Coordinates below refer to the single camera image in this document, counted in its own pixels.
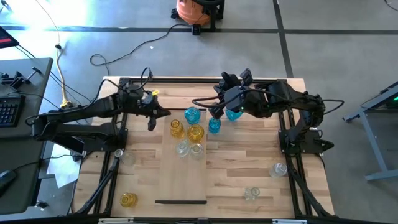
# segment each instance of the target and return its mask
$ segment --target desk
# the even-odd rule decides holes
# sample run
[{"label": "desk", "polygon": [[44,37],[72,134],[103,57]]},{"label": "desk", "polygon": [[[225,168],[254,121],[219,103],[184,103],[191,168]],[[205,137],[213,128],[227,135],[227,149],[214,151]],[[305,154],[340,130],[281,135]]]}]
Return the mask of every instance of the desk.
[{"label": "desk", "polygon": [[[0,60],[0,72],[8,73],[10,77],[13,77],[17,70],[27,77],[32,73],[32,67],[38,68],[43,75],[35,74],[30,79],[32,83],[30,85],[22,85],[20,91],[43,96],[52,62],[52,58]],[[6,95],[10,92],[13,91],[8,86],[0,85],[0,95]],[[15,139],[0,137],[0,172],[39,161],[44,142],[35,141],[30,137],[30,127],[24,123],[24,120],[28,116],[39,113],[41,103],[42,99],[40,97],[27,95],[18,126],[15,128],[0,128],[0,132],[3,132],[2,134],[19,136],[19,138]],[[32,164],[17,170],[17,178],[7,189],[6,193],[0,197],[0,215],[21,213],[31,205],[35,190],[37,190],[36,193],[39,191],[36,189],[38,174],[38,164]]]},{"label": "desk", "polygon": [[[106,77],[118,83],[120,77]],[[200,82],[199,78],[185,77],[185,82]],[[148,83],[148,90],[159,90],[159,103],[165,108],[188,108],[193,98],[215,96],[214,83]],[[288,79],[297,91],[305,91],[303,79]],[[100,97],[116,91],[105,82]],[[298,111],[294,111],[296,121]],[[164,118],[157,120],[153,132],[147,130],[147,119],[129,115],[129,137],[126,150],[136,157],[133,166],[120,164],[114,193],[112,217],[211,217],[211,218],[293,218],[292,199],[288,177],[272,178],[270,167],[276,162],[285,163],[279,150],[279,119],[259,119],[246,113],[232,123],[223,116],[221,132],[208,134],[206,144],[206,205],[156,204],[159,188],[159,166],[162,157]],[[93,125],[110,119],[95,118]],[[83,164],[75,192],[75,209],[80,208],[98,185],[104,154],[93,153]],[[330,193],[322,162],[314,155],[303,154],[303,164],[309,189],[326,211],[333,213]],[[247,202],[243,197],[245,187],[259,187],[260,197]],[[119,204],[125,192],[137,194],[138,203],[133,208]],[[102,206],[106,202],[105,189]],[[304,211],[299,192],[300,208]]]}]

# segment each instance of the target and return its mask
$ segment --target concrete floor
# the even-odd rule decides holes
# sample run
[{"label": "concrete floor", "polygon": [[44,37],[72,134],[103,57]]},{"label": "concrete floor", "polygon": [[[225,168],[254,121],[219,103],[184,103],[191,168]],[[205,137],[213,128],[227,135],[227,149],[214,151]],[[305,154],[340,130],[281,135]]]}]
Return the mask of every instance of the concrete floor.
[{"label": "concrete floor", "polygon": [[[8,2],[14,13],[3,10],[0,25],[29,25],[29,30],[10,33],[36,57],[55,58],[56,33],[43,31],[45,26],[51,27],[51,23],[35,2],[23,6],[16,0]],[[169,19],[169,9],[174,7],[175,0],[41,2],[59,26],[165,28],[176,23]],[[285,29],[398,30],[398,12],[382,0],[279,0],[279,4]],[[398,1],[392,5],[398,7]],[[272,0],[227,0],[224,20],[217,26],[278,28]],[[145,40],[163,35],[86,31],[61,32],[65,54],[60,64],[66,83],[89,98],[94,97],[106,75],[104,67],[90,65],[91,55],[101,53],[111,60]],[[397,36],[287,34],[286,40],[294,77],[304,78],[310,93],[346,102],[341,109],[327,115],[321,125],[323,138],[335,143],[335,147],[325,153],[335,213],[343,218],[398,223],[394,215],[398,210],[398,178],[365,181],[364,175],[379,171],[376,158],[362,125],[358,121],[345,124],[341,120],[343,115],[355,111],[362,102],[397,81]],[[0,50],[0,59],[11,58],[25,58],[25,55],[14,48]],[[111,75],[139,75],[147,66],[156,76],[219,76],[222,71],[240,73],[246,67],[255,77],[287,76],[279,35],[265,33],[229,32],[199,37],[170,33],[167,38],[147,44],[109,67]],[[58,74],[55,66],[53,72]],[[61,91],[53,80],[49,82],[45,97],[58,103],[62,99]],[[84,98],[75,97],[85,102]],[[44,102],[41,110],[50,108]],[[385,152],[384,155],[393,158],[396,154]],[[0,216],[0,220],[64,215],[71,192],[71,185],[57,189],[54,179],[47,179],[42,183],[39,199],[47,201],[50,208],[44,211],[29,208],[22,214]]]}]

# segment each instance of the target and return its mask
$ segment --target black desk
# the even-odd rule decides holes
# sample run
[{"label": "black desk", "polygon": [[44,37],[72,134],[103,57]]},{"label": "black desk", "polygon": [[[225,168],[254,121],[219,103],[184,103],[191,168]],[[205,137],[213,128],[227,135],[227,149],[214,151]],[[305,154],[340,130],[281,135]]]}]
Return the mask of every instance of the black desk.
[{"label": "black desk", "polygon": [[[6,72],[13,77],[16,70],[25,77],[32,72],[32,67],[42,71],[43,75],[35,74],[30,80],[30,85],[20,88],[26,93],[44,95],[45,87],[49,79],[53,60],[52,58],[2,60],[0,72]],[[0,85],[0,95],[12,92],[8,86]],[[0,128],[0,132],[12,133],[18,138],[4,139],[0,134],[0,172],[13,169],[17,166],[37,162],[42,156],[44,142],[37,142],[30,138],[30,127],[24,124],[28,116],[39,113],[42,103],[41,97],[26,95],[25,107],[16,128]],[[24,212],[35,195],[36,181],[39,174],[39,165],[32,164],[17,170],[17,178],[0,197],[0,215]]]}]

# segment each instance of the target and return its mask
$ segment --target orange shop vacuum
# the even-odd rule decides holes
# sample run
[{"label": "orange shop vacuum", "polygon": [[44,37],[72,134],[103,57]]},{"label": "orange shop vacuum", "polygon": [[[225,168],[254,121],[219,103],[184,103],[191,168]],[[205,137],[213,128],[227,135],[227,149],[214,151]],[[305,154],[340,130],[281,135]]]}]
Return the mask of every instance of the orange shop vacuum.
[{"label": "orange shop vacuum", "polygon": [[210,22],[210,32],[216,31],[216,20],[224,17],[225,0],[177,0],[172,19],[181,18],[192,24],[192,34],[200,35],[201,26]]}]

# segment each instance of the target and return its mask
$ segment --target metal stand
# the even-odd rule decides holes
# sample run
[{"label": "metal stand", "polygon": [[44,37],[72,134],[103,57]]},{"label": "metal stand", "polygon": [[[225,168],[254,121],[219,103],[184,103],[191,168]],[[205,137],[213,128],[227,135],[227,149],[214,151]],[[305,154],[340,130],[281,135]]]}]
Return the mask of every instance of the metal stand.
[{"label": "metal stand", "polygon": [[384,162],[383,156],[381,154],[379,145],[377,144],[377,137],[373,134],[372,129],[369,125],[369,121],[367,119],[368,116],[367,113],[380,113],[390,110],[390,109],[380,109],[380,107],[385,105],[387,102],[392,101],[396,97],[398,97],[398,82],[395,82],[391,86],[382,90],[379,96],[363,103],[361,105],[361,108],[357,112],[343,117],[343,120],[346,123],[352,122],[352,120],[355,118],[361,118],[362,125],[365,128],[374,155],[376,156],[377,163],[379,164],[379,167],[381,169],[381,172],[366,175],[365,176],[366,180],[379,180],[390,177],[398,177],[398,170],[388,170],[386,163]]}]

